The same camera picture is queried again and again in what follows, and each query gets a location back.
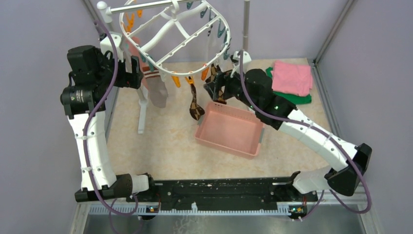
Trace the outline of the brown argyle sock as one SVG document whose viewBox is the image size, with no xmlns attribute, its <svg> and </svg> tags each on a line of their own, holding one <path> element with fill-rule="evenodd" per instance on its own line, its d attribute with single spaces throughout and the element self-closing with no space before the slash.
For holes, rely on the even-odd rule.
<svg viewBox="0 0 413 234">
<path fill-rule="evenodd" d="M 212 64 L 210 67 L 210 76 L 205 80 L 204 89 L 209 94 L 212 101 L 227 104 L 224 99 L 224 92 L 222 90 L 222 84 L 220 81 L 220 75 L 222 75 L 219 65 Z"/>
<path fill-rule="evenodd" d="M 199 120 L 205 114 L 205 110 L 197 103 L 197 92 L 194 84 L 190 84 L 192 101 L 189 107 L 189 113 L 194 120 Z"/>
</svg>

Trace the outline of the grey sock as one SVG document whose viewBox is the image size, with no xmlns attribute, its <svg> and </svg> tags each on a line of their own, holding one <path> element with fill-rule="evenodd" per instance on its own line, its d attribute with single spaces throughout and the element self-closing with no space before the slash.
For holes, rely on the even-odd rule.
<svg viewBox="0 0 413 234">
<path fill-rule="evenodd" d="M 149 98 L 152 104 L 158 108 L 165 108 L 169 97 L 165 83 L 160 76 L 146 78 L 149 90 Z"/>
</svg>

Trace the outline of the pink striped sock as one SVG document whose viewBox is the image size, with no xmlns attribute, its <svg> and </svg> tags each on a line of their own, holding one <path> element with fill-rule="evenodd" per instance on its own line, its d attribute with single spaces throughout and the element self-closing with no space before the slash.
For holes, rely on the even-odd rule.
<svg viewBox="0 0 413 234">
<path fill-rule="evenodd" d="M 143 74 L 142 85 L 148 89 L 146 78 L 160 76 L 160 73 L 157 68 L 153 67 L 146 61 L 145 57 L 143 57 L 141 53 L 135 48 L 134 43 L 130 42 L 129 40 L 126 40 L 126 43 L 128 45 L 128 51 L 130 55 L 136 56 L 139 59 L 139 70 Z"/>
</svg>

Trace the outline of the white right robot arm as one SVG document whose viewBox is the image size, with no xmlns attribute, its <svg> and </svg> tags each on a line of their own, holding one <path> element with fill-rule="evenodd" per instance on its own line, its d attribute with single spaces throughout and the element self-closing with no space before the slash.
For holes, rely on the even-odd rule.
<svg viewBox="0 0 413 234">
<path fill-rule="evenodd" d="M 255 116 L 275 130 L 288 134 L 321 156 L 329 165 L 308 172 L 297 172 L 286 186 L 286 196 L 300 200 L 306 193 L 332 190 L 352 196 L 356 188 L 367 183 L 367 170 L 372 148 L 340 139 L 308 118 L 295 104 L 276 95 L 272 78 L 262 69 L 251 69 L 243 77 L 232 71 L 213 72 L 204 84 L 212 100 L 236 98 L 255 111 Z"/>
</svg>

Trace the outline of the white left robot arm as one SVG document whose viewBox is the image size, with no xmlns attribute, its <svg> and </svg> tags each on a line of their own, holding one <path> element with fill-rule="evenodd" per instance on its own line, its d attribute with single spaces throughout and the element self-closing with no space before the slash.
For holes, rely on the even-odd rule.
<svg viewBox="0 0 413 234">
<path fill-rule="evenodd" d="M 139 89 L 143 73 L 140 59 L 131 56 L 131 72 L 125 59 L 112 51 L 102 53 L 92 45 L 72 48 L 67 53 L 71 67 L 69 86 L 60 101 L 73 130 L 81 163 L 81 186 L 77 202 L 114 199 L 138 194 L 144 201 L 156 196 L 148 174 L 116 175 L 107 149 L 105 101 L 113 87 Z"/>
</svg>

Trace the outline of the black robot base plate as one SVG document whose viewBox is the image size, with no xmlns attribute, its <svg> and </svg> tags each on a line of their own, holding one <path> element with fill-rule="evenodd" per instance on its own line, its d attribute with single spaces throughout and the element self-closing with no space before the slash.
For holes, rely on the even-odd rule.
<svg viewBox="0 0 413 234">
<path fill-rule="evenodd" d="M 283 202 L 316 202 L 315 192 L 301 194 L 291 177 L 151 180 L 138 202 L 155 202 L 162 211 L 271 211 Z"/>
</svg>

